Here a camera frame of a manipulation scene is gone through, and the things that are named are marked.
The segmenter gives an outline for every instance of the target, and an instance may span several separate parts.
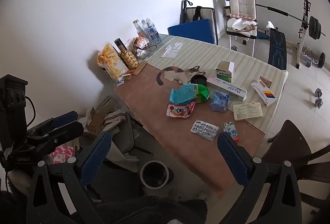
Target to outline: dark brown chair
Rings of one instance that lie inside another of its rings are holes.
[[[288,160],[292,163],[297,179],[330,183],[330,162],[308,164],[309,161],[330,152],[330,145],[311,153],[304,136],[299,129],[286,120],[281,130],[268,140],[272,143],[268,151],[262,157],[263,161],[273,164],[281,164]],[[330,220],[330,195],[326,200],[321,200],[305,193],[300,193],[301,201],[313,207],[320,208],[311,223],[328,223]]]

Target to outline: yellow floral tissue package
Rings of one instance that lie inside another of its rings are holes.
[[[109,43],[97,54],[97,65],[105,68],[111,79],[115,81],[118,81],[122,74],[128,72],[128,68],[118,56],[116,49]]]

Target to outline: striped tablecloth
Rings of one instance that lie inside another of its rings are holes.
[[[175,58],[162,58],[161,55],[165,52],[166,46],[175,42],[184,43],[177,56]],[[199,65],[199,71],[206,72],[208,77],[215,76],[215,68],[221,60],[235,63],[232,84],[248,90],[245,101],[242,102],[232,98],[228,109],[233,111],[234,104],[260,102],[264,116],[247,121],[266,134],[275,115],[284,82],[288,76],[287,71],[281,71],[263,61],[228,48],[182,37],[171,39],[152,55],[147,62],[160,70],[169,66],[176,66],[185,70]],[[258,80],[260,76],[272,82],[270,90],[275,95],[277,101],[269,107],[264,105],[251,87],[251,83]],[[208,88],[210,97],[212,97],[214,89],[209,86]]]

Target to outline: cat tail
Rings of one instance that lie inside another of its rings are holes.
[[[156,77],[156,81],[157,83],[162,86],[164,83],[163,81],[161,80],[160,76],[162,75],[162,73],[164,72],[164,70],[160,71],[158,74],[157,74],[157,77]]]

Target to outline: camera lens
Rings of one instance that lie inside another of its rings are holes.
[[[11,104],[14,104],[14,101],[15,101],[14,92],[11,91],[11,92],[10,92],[10,103],[11,103]]]
[[[19,91],[16,92],[16,102],[17,102],[17,104],[20,103],[20,95],[19,95]]]

